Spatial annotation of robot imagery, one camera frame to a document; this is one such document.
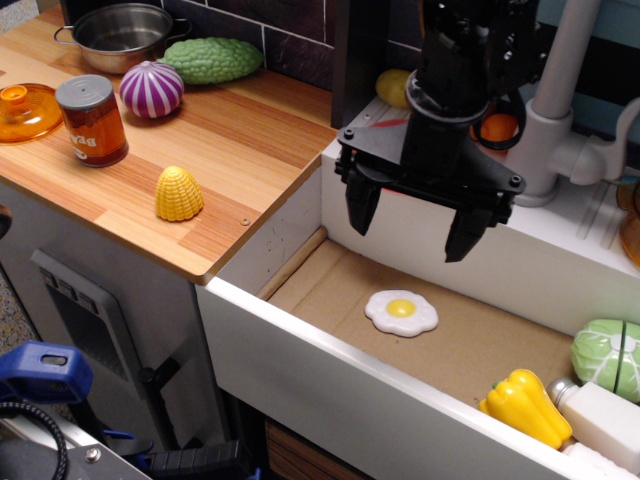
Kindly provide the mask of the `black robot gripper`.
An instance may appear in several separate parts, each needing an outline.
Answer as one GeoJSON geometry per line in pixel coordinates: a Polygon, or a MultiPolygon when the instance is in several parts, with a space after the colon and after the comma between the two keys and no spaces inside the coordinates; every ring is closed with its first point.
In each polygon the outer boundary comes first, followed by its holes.
{"type": "MultiPolygon", "coordinates": [[[[401,165],[408,175],[410,197],[454,210],[445,244],[445,261],[462,261],[487,228],[509,221],[515,198],[526,182],[485,154],[507,150],[521,139],[524,103],[518,84],[490,78],[444,78],[429,85],[419,72],[410,74],[406,97],[411,107],[401,165]],[[480,137],[480,123],[503,98],[513,101],[519,130],[507,141],[480,137]]],[[[346,186],[350,225],[366,235],[382,190],[374,177],[370,127],[344,127],[335,171],[346,186]]]]}

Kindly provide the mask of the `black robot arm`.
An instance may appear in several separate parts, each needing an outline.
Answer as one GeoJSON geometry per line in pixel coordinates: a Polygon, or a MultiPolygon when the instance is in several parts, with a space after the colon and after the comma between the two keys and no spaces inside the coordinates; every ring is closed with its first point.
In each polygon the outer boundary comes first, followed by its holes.
{"type": "Polygon", "coordinates": [[[508,222],[524,178],[487,155],[514,147],[483,138],[489,108],[510,97],[526,125],[521,86],[540,77],[535,1],[425,1],[424,41],[401,123],[346,127],[335,171],[346,185],[351,227],[367,233],[384,189],[454,210],[446,259],[458,262],[485,231],[508,222]]]}

